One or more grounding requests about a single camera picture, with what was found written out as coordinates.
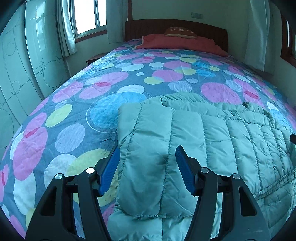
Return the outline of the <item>light green down jacket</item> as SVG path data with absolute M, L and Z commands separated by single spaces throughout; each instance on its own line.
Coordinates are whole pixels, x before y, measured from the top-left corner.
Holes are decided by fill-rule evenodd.
M 175 151 L 222 176 L 239 174 L 274 236 L 295 207 L 292 129 L 257 104 L 208 103 L 195 93 L 157 96 L 118 110 L 117 203 L 112 240 L 183 240 L 197 204 Z

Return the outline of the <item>colourful circle pattern bedspread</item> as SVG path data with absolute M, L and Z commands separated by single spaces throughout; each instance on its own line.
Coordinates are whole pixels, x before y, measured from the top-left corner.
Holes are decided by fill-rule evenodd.
M 24 238 L 56 174 L 79 175 L 118 146 L 118 110 L 157 96 L 195 93 L 208 103 L 257 104 L 295 132 L 295 110 L 234 57 L 184 50 L 135 49 L 128 41 L 74 75 L 20 126 L 1 160 L 1 208 Z M 118 168 L 98 198 L 107 227 L 117 203 Z

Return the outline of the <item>right window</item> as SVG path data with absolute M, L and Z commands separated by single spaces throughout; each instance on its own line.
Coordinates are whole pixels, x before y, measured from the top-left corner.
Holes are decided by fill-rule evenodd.
M 281 58 L 295 67 L 295 31 L 292 30 L 288 20 L 281 14 L 282 46 Z

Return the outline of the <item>window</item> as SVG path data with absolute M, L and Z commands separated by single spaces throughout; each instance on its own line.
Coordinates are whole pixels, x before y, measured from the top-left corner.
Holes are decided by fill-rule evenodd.
M 295 67 L 295 31 L 292 30 L 288 20 L 281 14 L 282 46 L 281 58 Z
M 75 42 L 107 34 L 106 0 L 69 1 Z

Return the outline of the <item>pale curtain right of bed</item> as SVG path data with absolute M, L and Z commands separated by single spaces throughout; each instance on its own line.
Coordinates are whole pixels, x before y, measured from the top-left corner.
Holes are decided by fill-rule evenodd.
M 269 1 L 248 2 L 248 32 L 244 63 L 268 74 L 274 73 L 274 23 Z

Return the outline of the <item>dark wooden nightstand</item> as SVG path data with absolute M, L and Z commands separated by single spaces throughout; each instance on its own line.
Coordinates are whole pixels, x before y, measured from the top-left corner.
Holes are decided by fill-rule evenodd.
M 91 57 L 90 59 L 86 60 L 86 63 L 88 65 L 90 65 L 91 63 L 97 61 L 98 59 L 101 59 L 102 57 L 104 57 L 106 55 L 107 55 L 107 53 L 101 53 L 101 54 L 95 55 L 95 56 Z

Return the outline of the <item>glossy white wardrobe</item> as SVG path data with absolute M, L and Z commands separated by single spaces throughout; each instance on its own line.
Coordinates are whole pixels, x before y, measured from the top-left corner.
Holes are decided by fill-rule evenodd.
M 1 33 L 1 155 L 33 110 L 69 79 L 56 1 L 25 1 Z

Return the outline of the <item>brown embroidered cushion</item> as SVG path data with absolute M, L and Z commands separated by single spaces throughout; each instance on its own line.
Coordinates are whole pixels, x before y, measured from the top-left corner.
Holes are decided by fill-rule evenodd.
M 170 27 L 166 29 L 164 35 L 168 37 L 181 37 L 186 39 L 196 39 L 198 37 L 191 30 L 183 27 Z

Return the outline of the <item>red pillow blanket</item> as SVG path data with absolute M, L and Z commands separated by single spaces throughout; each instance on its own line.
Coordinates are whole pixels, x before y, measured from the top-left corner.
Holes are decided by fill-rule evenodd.
M 184 49 L 201 51 L 227 57 L 228 53 L 222 50 L 213 40 L 197 37 L 188 39 L 182 37 L 165 36 L 164 34 L 152 34 L 142 36 L 142 43 L 135 49 Z

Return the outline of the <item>pale curtain left of window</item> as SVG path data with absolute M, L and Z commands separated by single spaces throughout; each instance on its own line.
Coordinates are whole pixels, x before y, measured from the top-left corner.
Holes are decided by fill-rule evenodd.
M 69 57 L 77 52 L 75 34 L 70 18 L 70 1 L 57 0 L 57 29 L 62 58 Z

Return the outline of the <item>left window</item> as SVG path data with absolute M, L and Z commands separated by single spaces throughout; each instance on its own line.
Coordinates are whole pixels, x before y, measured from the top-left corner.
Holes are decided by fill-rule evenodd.
M 106 0 L 69 1 L 75 42 L 107 34 Z

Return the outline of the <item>pale curtain beside headboard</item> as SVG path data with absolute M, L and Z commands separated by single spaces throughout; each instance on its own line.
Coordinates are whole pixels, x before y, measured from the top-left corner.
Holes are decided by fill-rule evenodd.
M 108 42 L 121 43 L 125 40 L 125 22 L 128 20 L 128 1 L 106 1 L 106 29 Z

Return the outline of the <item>white wall socket plate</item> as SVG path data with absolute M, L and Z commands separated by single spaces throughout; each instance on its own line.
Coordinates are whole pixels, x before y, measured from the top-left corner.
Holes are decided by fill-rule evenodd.
M 191 18 L 202 20 L 203 19 L 203 15 L 202 14 L 199 14 L 199 13 L 191 12 Z

